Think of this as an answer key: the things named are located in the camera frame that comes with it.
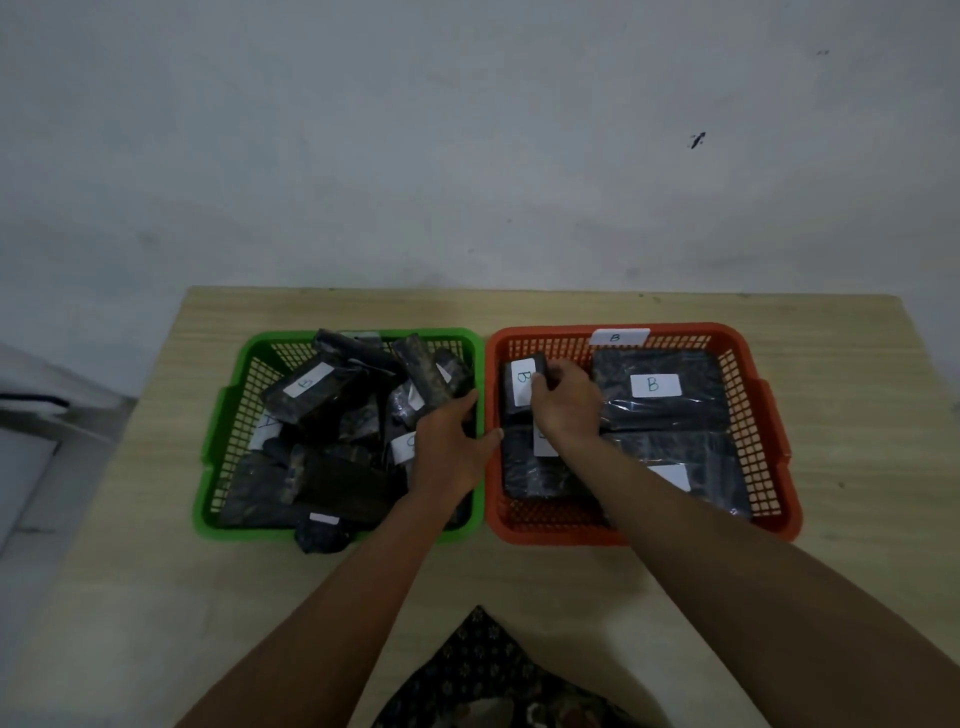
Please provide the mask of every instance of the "white label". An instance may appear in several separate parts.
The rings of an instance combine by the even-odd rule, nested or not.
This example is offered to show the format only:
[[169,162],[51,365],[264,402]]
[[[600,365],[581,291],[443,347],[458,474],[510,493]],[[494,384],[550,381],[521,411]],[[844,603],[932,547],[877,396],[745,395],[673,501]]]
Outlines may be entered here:
[[520,359],[510,362],[510,373],[514,378],[514,405],[526,407],[534,394],[534,372],[537,362],[534,359]]
[[598,328],[590,336],[592,347],[641,347],[650,335],[649,328]]
[[263,444],[272,437],[280,434],[283,423],[269,412],[260,415],[260,419],[253,426],[253,435],[250,437],[250,444],[247,449],[263,449]]
[[684,393],[677,375],[630,375],[630,388],[638,398],[679,397]]
[[390,443],[390,449],[394,452],[395,465],[401,465],[407,460],[413,459],[413,456],[416,454],[416,442],[417,433],[411,432],[409,435],[400,435]]
[[[437,365],[437,369],[440,370],[440,375],[444,378],[444,381],[449,384],[450,380],[453,379],[453,375],[448,374],[446,369],[440,366],[440,364]],[[410,401],[410,406],[415,410],[420,409],[426,404],[426,402],[423,401],[423,397],[420,395],[420,391],[414,386],[413,382],[410,382],[410,396],[407,398],[407,400]]]
[[283,388],[284,394],[289,395],[290,397],[299,397],[301,394],[306,392],[310,387],[316,384],[318,381],[321,381],[325,376],[330,374],[333,371],[333,367],[327,364],[325,361],[320,362],[317,366],[307,372],[305,375],[301,376],[293,384],[289,384]]
[[417,387],[414,386],[413,382],[410,382],[410,396],[407,397],[407,399],[410,401],[410,406],[415,410],[420,409],[426,404],[426,402],[423,401],[423,397],[420,396],[420,392],[418,391]]
[[651,465],[650,470],[666,480],[671,485],[676,485],[680,490],[690,492],[690,481],[686,477],[686,465]]
[[326,513],[311,513],[310,521],[318,521],[320,523],[329,523],[330,525],[336,525],[340,522],[336,516],[328,516]]
[[534,455],[537,457],[560,457],[560,454],[553,449],[546,435],[540,432],[537,423],[534,423]]

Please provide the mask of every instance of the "patterned clothing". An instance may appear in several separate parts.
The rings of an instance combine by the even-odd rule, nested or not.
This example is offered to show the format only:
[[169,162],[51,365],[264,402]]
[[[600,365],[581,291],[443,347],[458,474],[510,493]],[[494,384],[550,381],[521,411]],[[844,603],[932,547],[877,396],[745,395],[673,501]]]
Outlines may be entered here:
[[532,662],[482,607],[476,607],[402,685],[373,728],[433,728],[440,718],[456,714],[458,707],[500,697],[513,700],[511,728],[563,728],[571,712],[581,713],[577,725],[640,728],[609,700]]

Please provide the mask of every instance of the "right hand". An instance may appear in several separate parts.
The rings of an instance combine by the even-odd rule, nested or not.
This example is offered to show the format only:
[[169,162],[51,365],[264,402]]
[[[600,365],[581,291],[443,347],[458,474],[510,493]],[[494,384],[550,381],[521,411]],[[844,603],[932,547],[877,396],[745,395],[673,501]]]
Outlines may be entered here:
[[554,448],[600,433],[600,409],[603,395],[589,375],[569,359],[547,362],[552,379],[558,382],[551,391],[543,375],[534,375],[534,419],[540,432]]

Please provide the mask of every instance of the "black package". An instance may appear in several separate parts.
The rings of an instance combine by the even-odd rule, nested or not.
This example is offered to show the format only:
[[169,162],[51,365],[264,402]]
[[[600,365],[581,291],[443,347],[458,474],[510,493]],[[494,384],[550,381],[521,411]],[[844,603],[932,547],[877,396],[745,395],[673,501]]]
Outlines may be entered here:
[[500,369],[500,422],[506,425],[533,422],[530,398],[535,372],[546,376],[543,352],[503,363]]
[[376,394],[371,394],[366,404],[344,412],[340,418],[340,440],[346,443],[366,441],[375,445],[379,438],[380,413]]
[[423,408],[421,404],[420,409],[417,409],[410,402],[411,389],[413,386],[414,383],[412,381],[405,381],[387,397],[388,413],[393,416],[395,420],[402,422],[411,430],[416,429],[417,420],[420,418],[420,412]]
[[450,387],[437,369],[433,355],[418,335],[413,333],[405,339],[397,339],[393,346],[396,357],[423,399],[421,415],[432,412],[453,398]]
[[365,378],[360,367],[323,353],[271,384],[260,398],[274,417],[290,425],[320,409],[325,414],[318,419],[332,421],[339,417],[338,410],[354,404]]
[[559,457],[534,455],[532,425],[503,428],[503,490],[512,498],[589,497],[587,486]]
[[347,364],[359,364],[364,368],[376,370],[390,377],[394,384],[406,378],[400,362],[390,352],[367,340],[321,328],[313,337],[313,348],[319,353],[333,354]]
[[287,469],[259,450],[237,463],[217,515],[222,527],[295,528],[310,513],[309,506],[281,502]]
[[433,355],[454,397],[462,397],[473,389],[473,372],[463,359],[445,347],[440,347]]
[[338,553],[364,529],[362,523],[314,512],[297,524],[294,541],[303,553]]
[[606,430],[725,430],[730,410],[716,357],[693,349],[598,349],[593,381]]
[[346,459],[297,445],[290,456],[283,501],[307,503],[312,510],[351,521],[379,523],[401,493],[391,487],[386,473],[364,464],[369,458],[369,452]]
[[[726,432],[609,432],[603,438],[648,467],[682,465],[681,480],[685,477],[691,495],[751,517],[736,445]],[[660,474],[673,481],[668,472]]]

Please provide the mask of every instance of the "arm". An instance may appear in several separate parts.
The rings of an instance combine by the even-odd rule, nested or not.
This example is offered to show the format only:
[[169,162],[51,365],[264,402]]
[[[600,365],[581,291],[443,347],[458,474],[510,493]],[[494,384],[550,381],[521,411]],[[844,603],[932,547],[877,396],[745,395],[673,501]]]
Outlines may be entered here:
[[844,577],[690,497],[598,436],[602,397],[571,362],[534,381],[540,430],[777,728],[956,725],[960,667]]
[[427,551],[502,439],[464,434],[476,400],[474,390],[418,423],[410,493],[180,728],[347,725]]

